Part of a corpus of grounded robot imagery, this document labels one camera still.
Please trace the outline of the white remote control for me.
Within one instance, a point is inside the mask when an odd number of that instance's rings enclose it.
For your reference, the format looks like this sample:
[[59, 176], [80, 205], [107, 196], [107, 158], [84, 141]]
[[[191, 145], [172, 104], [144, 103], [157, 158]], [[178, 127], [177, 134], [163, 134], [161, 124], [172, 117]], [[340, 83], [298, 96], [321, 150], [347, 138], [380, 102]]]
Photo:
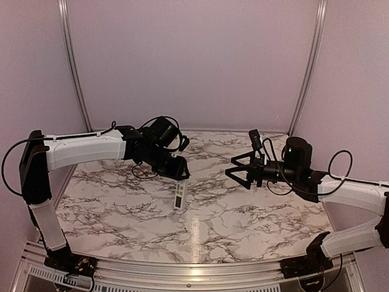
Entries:
[[188, 190], [189, 179], [178, 181], [176, 183], [176, 190], [174, 193], [174, 209], [182, 210], [185, 208], [186, 199], [187, 199], [187, 190]]

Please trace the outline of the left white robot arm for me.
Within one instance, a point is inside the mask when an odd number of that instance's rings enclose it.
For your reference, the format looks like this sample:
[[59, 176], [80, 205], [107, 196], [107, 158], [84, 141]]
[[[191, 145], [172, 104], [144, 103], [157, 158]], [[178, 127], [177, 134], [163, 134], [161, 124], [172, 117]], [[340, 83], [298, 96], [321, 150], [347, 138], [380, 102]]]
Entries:
[[65, 271], [77, 265], [75, 254], [67, 250], [67, 240], [51, 202], [49, 172], [85, 162], [132, 160], [137, 165], [149, 165], [159, 176], [182, 181], [190, 177], [187, 161], [175, 153], [188, 143], [178, 124], [165, 116], [153, 118], [140, 128], [112, 123], [105, 131], [70, 136], [31, 132], [19, 163], [21, 195], [46, 247], [54, 252], [54, 262]]

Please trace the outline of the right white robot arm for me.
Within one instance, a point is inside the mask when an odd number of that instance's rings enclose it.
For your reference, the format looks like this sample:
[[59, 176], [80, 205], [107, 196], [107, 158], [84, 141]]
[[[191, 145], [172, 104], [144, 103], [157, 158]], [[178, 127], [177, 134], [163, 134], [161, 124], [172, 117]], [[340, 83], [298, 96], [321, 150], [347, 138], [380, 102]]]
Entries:
[[284, 182], [300, 198], [312, 203], [337, 203], [368, 210], [377, 217], [367, 223], [339, 232], [320, 234], [306, 249], [301, 267], [313, 273], [325, 259], [339, 254], [388, 247], [388, 183], [364, 182], [329, 171], [311, 169], [312, 145], [300, 137], [289, 137], [283, 159], [267, 159], [260, 152], [264, 142], [251, 133], [253, 150], [231, 159], [232, 168], [225, 174], [249, 189], [252, 183]]

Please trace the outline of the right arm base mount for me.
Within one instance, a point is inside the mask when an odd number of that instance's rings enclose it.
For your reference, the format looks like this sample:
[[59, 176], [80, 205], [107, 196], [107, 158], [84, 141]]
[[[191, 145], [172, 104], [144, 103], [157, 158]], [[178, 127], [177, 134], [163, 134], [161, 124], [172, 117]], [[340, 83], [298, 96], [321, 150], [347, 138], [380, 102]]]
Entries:
[[321, 249], [324, 238], [329, 234], [328, 231], [316, 236], [306, 248], [305, 255], [281, 260], [280, 267], [284, 278], [290, 279], [331, 269], [332, 260], [325, 256]]

